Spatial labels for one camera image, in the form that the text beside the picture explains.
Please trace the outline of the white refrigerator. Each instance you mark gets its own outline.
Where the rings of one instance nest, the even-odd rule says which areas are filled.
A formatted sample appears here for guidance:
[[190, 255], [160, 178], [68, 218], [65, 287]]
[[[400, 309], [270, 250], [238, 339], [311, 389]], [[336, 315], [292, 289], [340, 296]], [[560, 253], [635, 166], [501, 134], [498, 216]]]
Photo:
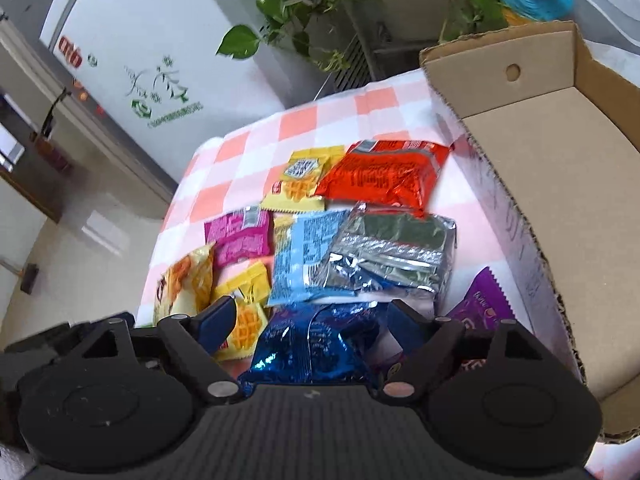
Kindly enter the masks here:
[[215, 0], [52, 0], [40, 41], [165, 174], [205, 141], [280, 112], [257, 63], [218, 54]]

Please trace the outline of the purple snack packet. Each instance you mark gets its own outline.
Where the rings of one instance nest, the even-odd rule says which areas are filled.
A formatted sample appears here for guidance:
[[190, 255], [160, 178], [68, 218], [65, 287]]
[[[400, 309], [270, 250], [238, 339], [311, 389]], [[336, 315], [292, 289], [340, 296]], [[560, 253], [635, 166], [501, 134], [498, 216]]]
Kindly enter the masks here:
[[378, 378], [382, 382], [390, 380], [402, 364], [450, 321], [464, 325], [468, 342], [452, 357], [452, 367], [446, 377], [476, 370], [486, 363], [489, 339], [500, 322], [514, 318], [510, 302], [488, 266], [477, 274], [462, 300], [440, 318], [428, 320], [405, 302], [394, 300], [387, 308], [387, 328], [401, 346], [401, 352], [378, 366]]

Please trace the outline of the cardboard box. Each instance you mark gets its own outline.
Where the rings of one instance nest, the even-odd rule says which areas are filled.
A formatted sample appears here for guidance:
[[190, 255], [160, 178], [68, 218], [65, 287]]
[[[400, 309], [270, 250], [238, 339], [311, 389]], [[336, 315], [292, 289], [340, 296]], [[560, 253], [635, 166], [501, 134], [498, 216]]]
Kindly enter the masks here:
[[571, 21], [422, 51], [442, 136], [502, 248], [536, 337], [639, 434], [639, 91]]

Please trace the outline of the red orange snack packet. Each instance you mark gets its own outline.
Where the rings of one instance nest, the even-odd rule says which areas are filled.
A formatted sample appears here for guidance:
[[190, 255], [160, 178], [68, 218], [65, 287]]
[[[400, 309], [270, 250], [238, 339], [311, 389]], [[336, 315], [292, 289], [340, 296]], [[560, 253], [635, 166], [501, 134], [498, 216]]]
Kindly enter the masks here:
[[399, 207], [423, 218], [449, 154], [450, 148], [430, 141], [359, 141], [322, 177], [316, 194]]

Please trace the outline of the silver foil snack packet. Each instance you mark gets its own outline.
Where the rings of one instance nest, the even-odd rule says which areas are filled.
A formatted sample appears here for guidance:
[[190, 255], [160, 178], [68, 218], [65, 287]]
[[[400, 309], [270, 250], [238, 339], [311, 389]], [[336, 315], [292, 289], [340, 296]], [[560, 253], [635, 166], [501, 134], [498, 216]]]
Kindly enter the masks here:
[[404, 300], [426, 318], [446, 298], [457, 223], [398, 207], [357, 205], [341, 223], [310, 282], [325, 289]]

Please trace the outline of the green pothos plant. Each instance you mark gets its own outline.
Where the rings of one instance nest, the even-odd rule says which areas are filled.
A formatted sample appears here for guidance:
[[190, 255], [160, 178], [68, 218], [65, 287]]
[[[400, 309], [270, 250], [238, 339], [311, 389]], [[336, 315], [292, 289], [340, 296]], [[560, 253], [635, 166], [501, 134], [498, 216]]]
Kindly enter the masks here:
[[[308, 27], [314, 18], [328, 20], [356, 0], [255, 0], [264, 17], [259, 30], [239, 24], [222, 37], [217, 53], [234, 60], [254, 56], [266, 44], [296, 53], [325, 73], [346, 70], [350, 63], [345, 49], [321, 47], [311, 40]], [[508, 26], [501, 0], [447, 0], [438, 41], [457, 39], [476, 32], [490, 32]]]

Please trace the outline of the white metal plant stand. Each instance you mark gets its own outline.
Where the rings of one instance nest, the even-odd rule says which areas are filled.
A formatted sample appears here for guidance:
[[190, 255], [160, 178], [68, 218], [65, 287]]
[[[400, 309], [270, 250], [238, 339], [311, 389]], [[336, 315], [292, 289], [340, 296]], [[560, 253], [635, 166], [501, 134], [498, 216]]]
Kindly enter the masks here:
[[352, 64], [332, 77], [334, 88], [356, 88], [412, 70], [421, 50], [473, 32], [501, 28], [499, 0], [290, 0], [324, 1], [332, 29]]

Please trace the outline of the blue foil snack packet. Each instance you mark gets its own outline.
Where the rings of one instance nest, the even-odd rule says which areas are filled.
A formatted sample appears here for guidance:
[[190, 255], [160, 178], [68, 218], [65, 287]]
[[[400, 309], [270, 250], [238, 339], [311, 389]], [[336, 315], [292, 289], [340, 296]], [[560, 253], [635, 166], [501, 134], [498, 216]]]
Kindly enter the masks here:
[[245, 393], [259, 386], [377, 386], [404, 352], [381, 301], [278, 307], [239, 376]]

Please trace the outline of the yellow chips snack bag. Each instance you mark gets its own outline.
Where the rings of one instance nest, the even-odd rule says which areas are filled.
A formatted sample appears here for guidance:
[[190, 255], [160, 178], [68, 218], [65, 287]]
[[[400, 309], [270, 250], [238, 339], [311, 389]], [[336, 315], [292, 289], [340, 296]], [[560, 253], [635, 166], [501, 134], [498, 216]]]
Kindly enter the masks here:
[[153, 324], [171, 315], [195, 316], [210, 305], [215, 245], [192, 250], [172, 264], [156, 285]]

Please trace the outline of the light blue snack packet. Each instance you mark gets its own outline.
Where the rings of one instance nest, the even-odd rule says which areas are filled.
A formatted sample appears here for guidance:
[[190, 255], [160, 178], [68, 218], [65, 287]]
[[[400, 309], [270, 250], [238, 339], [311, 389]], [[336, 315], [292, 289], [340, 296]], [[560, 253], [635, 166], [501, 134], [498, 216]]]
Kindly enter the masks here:
[[284, 214], [274, 219], [276, 253], [269, 307], [323, 297], [352, 296], [347, 289], [312, 284], [318, 265], [348, 214], [348, 210], [329, 210]]

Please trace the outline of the yellow waffle snack packet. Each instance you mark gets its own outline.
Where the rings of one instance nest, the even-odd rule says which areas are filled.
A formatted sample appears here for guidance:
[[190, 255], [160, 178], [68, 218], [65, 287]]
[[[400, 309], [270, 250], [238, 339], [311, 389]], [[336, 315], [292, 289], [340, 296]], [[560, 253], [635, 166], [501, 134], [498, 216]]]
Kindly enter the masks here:
[[324, 211], [326, 203], [316, 194], [316, 188], [344, 154], [343, 145], [293, 152], [282, 174], [260, 202], [260, 208], [284, 214]]

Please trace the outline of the grey white table cover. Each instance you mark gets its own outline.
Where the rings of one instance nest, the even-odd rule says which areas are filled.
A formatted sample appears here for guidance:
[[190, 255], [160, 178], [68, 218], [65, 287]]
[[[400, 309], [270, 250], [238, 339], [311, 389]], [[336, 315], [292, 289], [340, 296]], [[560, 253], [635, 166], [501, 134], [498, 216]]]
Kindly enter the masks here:
[[639, 85], [639, 0], [574, 0], [573, 20], [594, 58]]

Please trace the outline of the magenta snack packet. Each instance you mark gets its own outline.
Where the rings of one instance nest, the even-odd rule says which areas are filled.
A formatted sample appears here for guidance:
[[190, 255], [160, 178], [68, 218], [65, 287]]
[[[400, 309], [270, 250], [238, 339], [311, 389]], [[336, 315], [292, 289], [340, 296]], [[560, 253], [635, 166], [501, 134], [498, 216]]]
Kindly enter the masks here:
[[271, 212], [247, 206], [204, 223], [205, 243], [214, 245], [215, 266], [272, 254]]

